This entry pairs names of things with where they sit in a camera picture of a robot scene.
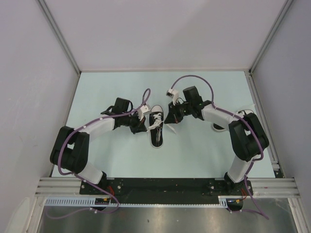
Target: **white enclosure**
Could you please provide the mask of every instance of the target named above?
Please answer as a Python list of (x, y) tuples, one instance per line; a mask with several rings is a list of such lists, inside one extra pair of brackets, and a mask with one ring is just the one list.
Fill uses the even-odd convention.
[(33, 198), (40, 177), (50, 172), (49, 154), (66, 122), (78, 77), (35, 1), (4, 0), (0, 6), (0, 232), (4, 232), (14, 209), (24, 198)]
[(311, 219), (311, 1), (293, 4), (254, 73), (287, 177), (295, 177)]
[(249, 69), (285, 0), (47, 0), (81, 71)]

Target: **aluminum frame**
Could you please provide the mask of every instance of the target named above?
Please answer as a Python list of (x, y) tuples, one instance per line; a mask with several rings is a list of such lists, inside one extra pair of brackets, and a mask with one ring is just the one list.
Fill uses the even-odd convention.
[(51, 30), (53, 31), (54, 35), (56, 36), (56, 39), (58, 40), (60, 46), (62, 47), (62, 49), (64, 50), (66, 56), (68, 57), (73, 69), (76, 71), (78, 77), (81, 74), (81, 71), (78, 67), (78, 64), (76, 62), (76, 60), (74, 59), (72, 52), (63, 36), (63, 34), (61, 33), (48, 5), (46, 4), (45, 0), (36, 0), (36, 2), (38, 3), (42, 14), (44, 15), (44, 17), (46, 18), (48, 24), (50, 25)]
[[(309, 223), (305, 218), (304, 209), (302, 206), (300, 194), (297, 189), (296, 182), (294, 178), (250, 178), (252, 182), (253, 192), (255, 198), (288, 198), (293, 217), (299, 233), (308, 233), (309, 232)], [(68, 197), (75, 198), (75, 200), (85, 200), (86, 198), (91, 197), (107, 197), (107, 195), (80, 195), (81, 180), (77, 178), (41, 178), (39, 185), (35, 194), (35, 202), (33, 211), (30, 214), (30, 221), (27, 226), (27, 233), (36, 233), (39, 224), (41, 215), (43, 213), (44, 204), (47, 198), (51, 197), (63, 197), (64, 200), (67, 200)], [(219, 196), (219, 200), (228, 198), (228, 196)], [(154, 207), (150, 205), (131, 205), (128, 207)], [(195, 206), (186, 206), (186, 205), (161, 205), (157, 207), (223, 207), (223, 206), (207, 206), (207, 205), (195, 205)]]
[(295, 2), (295, 0), (286, 0), (280, 13), (278, 14), (272, 28), (270, 29), (265, 41), (263, 42), (254, 62), (252, 63), (249, 71), (251, 74), (254, 73), (254, 70), (256, 69), (258, 63), (260, 62), (261, 58), (263, 57), (265, 51), (267, 50), (267, 48), (269, 47), (271, 41), (273, 40), (277, 30), (279, 29), (280, 25), (282, 24), (285, 16), (287, 15), (288, 11), (290, 10), (291, 6), (293, 5), (293, 3)]
[(268, 121), (267, 121), (266, 115), (264, 113), (264, 109), (262, 107), (262, 104), (261, 104), (261, 101), (260, 101), (260, 98), (259, 98), (256, 86), (255, 86), (253, 75), (249, 71), (246, 71), (244, 73), (245, 73), (245, 77), (246, 77), (246, 81), (247, 81), (249, 90), (251, 92), (251, 96), (252, 96), (253, 102), (255, 104), (255, 109), (256, 109), (256, 112), (257, 112), (257, 116), (258, 116), (258, 118), (259, 118), (259, 120), (260, 120), (260, 122), (262, 124), (262, 127), (263, 127), (264, 131), (267, 134), (268, 139), (269, 139), (270, 145), (267, 148), (267, 150), (269, 152), (269, 157), (270, 157), (270, 161), (271, 161), (271, 164), (272, 164), (272, 168), (273, 168), (273, 170), (276, 173), (281, 172), (283, 174), (283, 178), (285, 178), (286, 177), (286, 172), (281, 167), (281, 162), (279, 161), (279, 157), (278, 157), (278, 154), (277, 154), (277, 151), (276, 151), (276, 147), (275, 147), (275, 144), (274, 144), (274, 141), (273, 141), (273, 137), (272, 137), (270, 128), (268, 126)]

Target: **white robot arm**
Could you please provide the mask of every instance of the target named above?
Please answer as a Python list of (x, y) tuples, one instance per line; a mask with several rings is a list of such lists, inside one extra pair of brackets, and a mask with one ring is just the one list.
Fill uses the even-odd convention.
[[(117, 98), (115, 105), (110, 106), (106, 111), (102, 112), (98, 121), (77, 131), (68, 142), (69, 145), (73, 145), (73, 148), (70, 146), (68, 147), (67, 144), (63, 151), (61, 168), (68, 169), (93, 184), (105, 181), (106, 174), (88, 162), (89, 143), (104, 133), (112, 131), (120, 126), (130, 127), (133, 134), (146, 132), (147, 129), (144, 125), (146, 119), (145, 115), (150, 112), (150, 107), (147, 104), (143, 105), (133, 114), (115, 118), (108, 117), (127, 113), (129, 104), (132, 105), (129, 100)], [(68, 126), (64, 126), (60, 129), (50, 156), (50, 161), (53, 164), (58, 164), (61, 148), (66, 138), (73, 131), (74, 129)]]
[[(174, 94), (178, 95), (178, 91), (170, 89), (167, 92), (167, 96), (171, 97), (173, 101), (169, 103), (169, 113), (164, 123), (179, 123), (184, 116), (192, 115), (195, 118), (215, 123), (229, 131), (236, 156), (230, 170), (225, 174), (225, 179), (232, 183), (240, 183), (252, 160), (260, 157), (260, 150), (254, 137), (246, 133), (247, 127), (236, 117), (215, 109), (211, 101), (203, 101), (195, 86), (186, 88), (183, 92), (186, 98), (183, 103), (179, 103), (174, 98)], [(236, 114), (236, 116), (242, 117), (252, 127), (262, 149), (269, 146), (268, 138), (255, 114)]]

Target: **purple cable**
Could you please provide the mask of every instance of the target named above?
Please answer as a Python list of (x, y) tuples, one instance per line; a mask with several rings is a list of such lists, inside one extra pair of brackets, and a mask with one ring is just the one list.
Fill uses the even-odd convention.
[[(75, 129), (72, 133), (70, 133), (70, 134), (68, 135), (68, 137), (66, 138), (66, 140), (64, 141), (64, 144), (62, 145), (62, 148), (61, 148), (61, 150), (60, 150), (60, 152), (59, 152), (59, 156), (58, 156), (58, 160), (57, 160), (58, 172), (59, 172), (61, 175), (63, 175), (63, 176), (66, 176), (66, 175), (69, 175), (69, 174), (73, 174), (73, 172), (63, 172), (63, 171), (62, 171), (62, 168), (61, 168), (61, 161), (62, 161), (62, 157), (63, 157), (64, 150), (65, 150), (65, 148), (66, 148), (66, 146), (67, 146), (67, 143), (69, 142), (69, 140), (71, 139), (71, 137), (72, 137), (76, 132), (80, 131), (80, 130), (83, 129), (83, 128), (86, 128), (87, 126), (89, 126), (89, 125), (91, 125), (91, 124), (93, 124), (93, 123), (95, 123), (95, 122), (97, 122), (97, 121), (99, 121), (99, 120), (103, 120), (103, 119), (107, 119), (107, 118), (116, 118), (116, 117), (128, 116), (128, 115), (130, 115), (130, 114), (136, 112), (138, 109), (140, 109), (142, 106), (144, 106), (144, 105), (146, 104), (147, 100), (148, 100), (149, 97), (150, 97), (150, 93), (151, 93), (150, 88), (147, 88), (147, 89), (145, 90), (143, 96), (142, 96), (142, 103), (141, 103), (141, 105), (140, 105), (138, 108), (133, 109), (132, 111), (130, 111), (130, 112), (128, 112), (128, 113), (123, 113), (123, 114), (118, 114), (118, 115), (112, 115), (112, 116), (99, 117), (99, 118), (97, 118), (97, 119), (94, 119), (94, 120), (90, 121), (89, 123), (85, 124), (84, 126), (81, 126), (80, 128)], [(99, 210), (97, 210), (97, 212), (100, 212), (100, 213), (103, 213), (103, 214), (110, 214), (110, 213), (115, 212), (115, 211), (118, 209), (120, 203), (119, 203), (118, 199), (117, 199), (115, 196), (113, 196), (111, 193), (109, 193), (109, 192), (107, 192), (107, 191), (105, 191), (105, 190), (99, 188), (97, 185), (95, 185), (95, 184), (93, 184), (93, 183), (91, 183), (91, 182), (89, 182), (89, 181), (83, 179), (82, 177), (80, 177), (80, 176), (77, 175), (77, 174), (75, 174), (75, 177), (77, 177), (77, 178), (79, 178), (80, 180), (82, 180), (82, 181), (88, 183), (89, 185), (93, 186), (94, 188), (97, 188), (98, 190), (102, 191), (103, 193), (109, 195), (111, 198), (113, 198), (113, 199), (116, 201), (117, 206), (116, 206), (115, 209), (113, 209), (113, 210), (111, 210), (111, 211), (99, 211)], [(71, 216), (71, 215), (73, 215), (73, 214), (75, 214), (75, 213), (77, 213), (77, 212), (83, 211), (83, 210), (89, 210), (89, 208), (79, 209), (79, 210), (76, 210), (76, 211), (74, 211), (74, 212), (72, 212), (72, 213), (69, 213), (69, 214), (67, 214), (67, 215), (60, 216), (60, 217), (52, 217), (52, 216), (50, 216), (50, 215), (48, 214), (48, 212), (46, 212), (46, 215), (47, 215), (47, 217), (49, 217), (49, 218), (51, 218), (51, 219), (62, 219), (62, 218), (69, 217), (69, 216)]]
[(225, 110), (225, 109), (218, 108), (218, 107), (215, 106), (215, 103), (214, 103), (214, 90), (213, 90), (212, 86), (209, 84), (209, 82), (206, 81), (204, 78), (202, 78), (202, 77), (200, 77), (200, 76), (198, 76), (198, 75), (192, 75), (192, 74), (184, 75), (184, 76), (180, 77), (179, 79), (177, 79), (177, 80), (173, 83), (173, 85), (171, 86), (171, 89), (174, 88), (174, 86), (176, 85), (176, 83), (177, 83), (179, 80), (181, 80), (181, 79), (183, 79), (183, 78), (187, 78), (187, 77), (195, 77), (195, 78), (198, 78), (198, 79), (203, 80), (203, 81), (209, 86), (209, 88), (210, 88), (210, 91), (211, 91), (211, 94), (212, 94), (212, 97), (211, 97), (211, 104), (212, 104), (213, 108), (216, 109), (216, 110), (219, 110), (219, 111), (221, 111), (221, 112), (227, 113), (227, 114), (229, 114), (230, 116), (233, 116), (233, 117), (235, 117), (235, 118), (241, 120), (241, 121), (247, 126), (247, 128), (248, 128), (249, 131), (251, 132), (252, 136), (254, 137), (254, 139), (255, 139), (255, 141), (256, 141), (258, 147), (259, 147), (259, 150), (260, 150), (260, 158), (258, 158), (258, 159), (253, 159), (253, 160), (252, 160), (252, 162), (251, 162), (249, 168), (247, 169), (247, 171), (246, 171), (246, 173), (245, 173), (245, 176), (244, 176), (244, 184), (245, 184), (246, 190), (247, 190), (247, 192), (248, 192), (248, 195), (251, 197), (251, 199), (252, 199), (254, 205), (257, 207), (257, 209), (259, 210), (259, 212), (256, 211), (256, 210), (242, 210), (242, 211), (244, 211), (244, 212), (253, 212), (253, 213), (257, 213), (257, 214), (260, 214), (260, 215), (264, 216), (266, 219), (269, 219), (269, 217), (259, 208), (259, 206), (258, 206), (258, 204), (256, 203), (256, 201), (255, 201), (253, 195), (251, 194), (251, 192), (248, 190), (248, 187), (247, 187), (247, 175), (248, 175), (248, 173), (250, 172), (250, 170), (252, 169), (252, 167), (253, 167), (253, 165), (254, 165), (254, 162), (255, 162), (255, 161), (260, 161), (260, 160), (263, 159), (263, 149), (262, 149), (262, 147), (261, 147), (261, 144), (260, 144), (260, 142), (259, 142), (259, 140), (258, 140), (258, 138), (257, 138), (257, 136), (256, 136), (256, 134), (255, 134), (255, 132), (253, 131), (252, 127), (250, 127), (250, 125), (249, 125), (242, 117), (240, 117), (240, 116), (238, 116), (238, 115), (235, 115), (234, 113), (229, 112), (229, 111), (227, 111), (227, 110)]

